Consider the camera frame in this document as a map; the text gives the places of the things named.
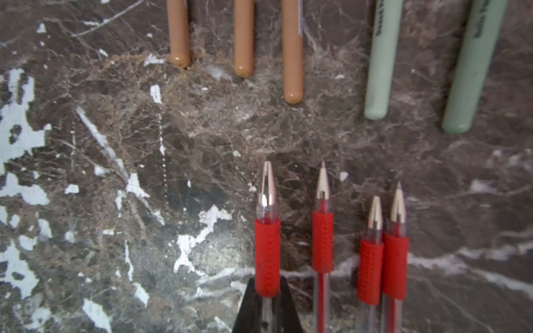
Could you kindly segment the red gel pen pair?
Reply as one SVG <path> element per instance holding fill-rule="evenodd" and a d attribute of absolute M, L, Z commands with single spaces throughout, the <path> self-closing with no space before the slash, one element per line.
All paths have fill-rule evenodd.
<path fill-rule="evenodd" d="M 333 270 L 333 209 L 326 163 L 322 162 L 312 213 L 312 268 L 315 332 L 330 331 L 330 273 Z"/>
<path fill-rule="evenodd" d="M 277 332 L 274 298 L 280 290 L 280 216 L 272 163 L 261 171 L 255 235 L 255 290 L 261 297 L 261 332 Z"/>

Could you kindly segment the green pen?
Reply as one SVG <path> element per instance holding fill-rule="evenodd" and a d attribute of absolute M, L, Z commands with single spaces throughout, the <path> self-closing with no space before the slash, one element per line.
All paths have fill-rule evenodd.
<path fill-rule="evenodd" d="M 472 3 L 441 123 L 446 133 L 466 133 L 472 126 L 508 4 Z"/>
<path fill-rule="evenodd" d="M 364 116 L 383 119 L 389 107 L 403 0 L 378 0 L 373 25 Z"/>

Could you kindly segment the single red gel pen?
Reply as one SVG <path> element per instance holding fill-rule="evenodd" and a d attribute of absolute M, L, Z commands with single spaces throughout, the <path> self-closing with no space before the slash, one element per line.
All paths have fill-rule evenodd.
<path fill-rule="evenodd" d="M 404 191 L 398 183 L 383 236 L 384 262 L 382 282 L 381 332 L 402 330 L 403 301 L 406 297 L 408 248 L 407 211 Z"/>

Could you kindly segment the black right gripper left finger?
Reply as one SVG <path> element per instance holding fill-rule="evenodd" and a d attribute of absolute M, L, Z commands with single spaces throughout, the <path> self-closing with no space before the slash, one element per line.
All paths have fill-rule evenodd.
<path fill-rule="evenodd" d="M 262 297 L 255 290 L 255 279 L 251 278 L 247 284 L 232 333 L 260 332 L 261 313 Z"/>

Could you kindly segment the brown pen cluster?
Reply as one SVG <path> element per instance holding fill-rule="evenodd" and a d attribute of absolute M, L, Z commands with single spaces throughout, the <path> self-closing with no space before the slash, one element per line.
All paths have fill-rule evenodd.
<path fill-rule="evenodd" d="M 190 30 L 187 0 L 167 0 L 170 60 L 181 68 L 190 66 Z"/>

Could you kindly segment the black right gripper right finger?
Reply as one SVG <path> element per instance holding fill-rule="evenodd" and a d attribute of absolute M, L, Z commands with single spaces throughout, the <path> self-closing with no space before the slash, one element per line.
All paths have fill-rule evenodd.
<path fill-rule="evenodd" d="M 272 332 L 304 333 L 285 277 L 280 278 L 280 290 L 273 298 Z"/>

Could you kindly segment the red gel pen cluster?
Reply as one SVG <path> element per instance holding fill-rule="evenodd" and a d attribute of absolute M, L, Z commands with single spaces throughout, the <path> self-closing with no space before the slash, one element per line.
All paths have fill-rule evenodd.
<path fill-rule="evenodd" d="M 377 306 L 383 269 L 383 213 L 380 197 L 374 196 L 359 252 L 356 332 L 376 332 Z"/>

